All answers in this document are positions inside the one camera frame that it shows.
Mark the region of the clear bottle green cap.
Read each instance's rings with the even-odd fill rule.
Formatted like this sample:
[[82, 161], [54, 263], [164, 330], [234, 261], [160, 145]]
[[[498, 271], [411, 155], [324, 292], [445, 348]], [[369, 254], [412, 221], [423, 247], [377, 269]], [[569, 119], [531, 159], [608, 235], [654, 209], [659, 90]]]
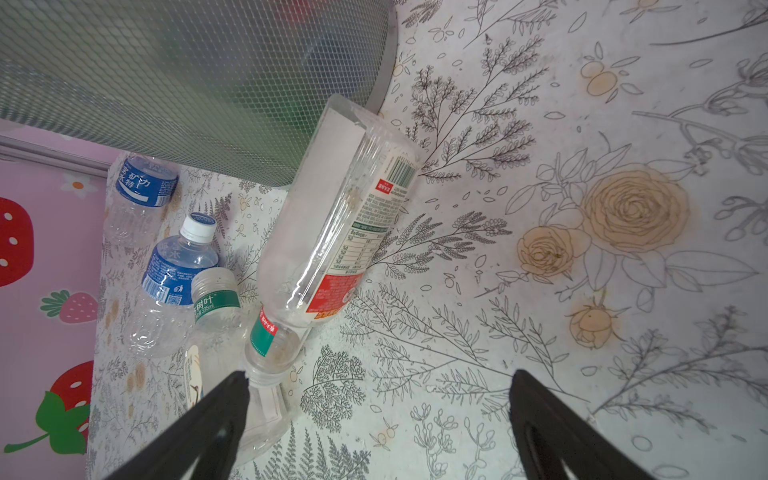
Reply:
[[[191, 284], [195, 323], [184, 346], [186, 400], [194, 407], [232, 372], [251, 374], [246, 350], [252, 325], [241, 307], [234, 274], [223, 267], [203, 270]], [[244, 432], [235, 465], [265, 453], [291, 424], [288, 406], [279, 385], [262, 388], [249, 384]]]

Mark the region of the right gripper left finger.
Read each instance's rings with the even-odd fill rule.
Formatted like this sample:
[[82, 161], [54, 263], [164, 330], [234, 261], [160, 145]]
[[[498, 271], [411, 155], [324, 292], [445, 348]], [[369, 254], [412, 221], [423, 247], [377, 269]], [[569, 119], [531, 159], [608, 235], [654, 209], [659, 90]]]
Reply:
[[231, 373], [109, 477], [227, 479], [244, 432], [249, 401], [245, 373]]

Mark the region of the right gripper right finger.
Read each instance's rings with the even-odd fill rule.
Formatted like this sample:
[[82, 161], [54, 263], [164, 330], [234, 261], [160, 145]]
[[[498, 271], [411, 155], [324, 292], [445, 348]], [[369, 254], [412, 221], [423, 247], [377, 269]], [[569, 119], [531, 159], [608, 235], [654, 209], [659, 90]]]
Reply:
[[515, 444], [528, 479], [643, 479], [652, 476], [576, 415], [529, 372], [509, 390]]

